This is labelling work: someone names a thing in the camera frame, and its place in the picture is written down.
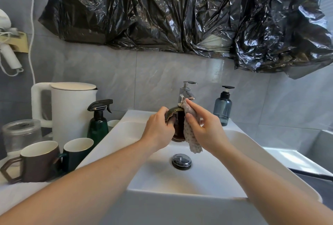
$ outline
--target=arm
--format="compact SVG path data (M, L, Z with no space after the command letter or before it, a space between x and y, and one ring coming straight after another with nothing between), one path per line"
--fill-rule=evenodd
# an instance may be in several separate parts
M201 127L186 114L198 142L224 164L269 224L333 223L333 211L238 151L228 141L218 117L187 102L204 120Z
M94 224L126 190L141 165L174 135L163 107L152 115L142 138L79 168L0 216L0 224Z

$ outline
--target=white cup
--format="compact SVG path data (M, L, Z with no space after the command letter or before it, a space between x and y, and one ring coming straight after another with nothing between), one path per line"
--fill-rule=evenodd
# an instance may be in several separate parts
M119 122L120 120L112 120L112 121L108 121L108 128L109 128L109 131L111 131L113 129L114 126L117 125L117 123Z

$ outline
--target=forearm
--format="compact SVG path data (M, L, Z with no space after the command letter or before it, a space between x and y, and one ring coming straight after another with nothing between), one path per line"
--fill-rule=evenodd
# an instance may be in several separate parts
M241 185L269 224L331 224L333 212L232 145L216 157Z
M0 224L94 224L154 151L140 140L79 168L0 216Z

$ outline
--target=pump dispenser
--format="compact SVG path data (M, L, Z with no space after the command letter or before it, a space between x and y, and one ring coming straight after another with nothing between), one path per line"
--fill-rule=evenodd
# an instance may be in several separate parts
M113 100L106 99L95 101L88 107L88 111L94 112L94 118L90 120L87 137L94 140L94 147L108 134L108 122L103 117L103 111L107 109L110 113L110 104Z
M220 97L216 99L213 114L219 117L222 126L227 126L232 106L232 101L229 100L229 89L233 89L235 87L222 87L225 88L225 90L221 93Z

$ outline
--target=hand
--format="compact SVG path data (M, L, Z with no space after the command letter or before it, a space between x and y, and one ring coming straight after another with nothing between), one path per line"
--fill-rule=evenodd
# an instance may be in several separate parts
M186 99L186 101L199 114L199 116L203 118L204 125L201 127L193 115L187 113L185 116L187 122L191 125L199 144L214 156L214 152L216 152L219 147L225 148L230 145L220 119L208 110L195 104L193 101L189 99Z
M166 107L161 107L160 110L149 117L141 140L150 142L155 151L166 147L174 135L175 117L172 117L168 124L165 123L165 113L168 111Z

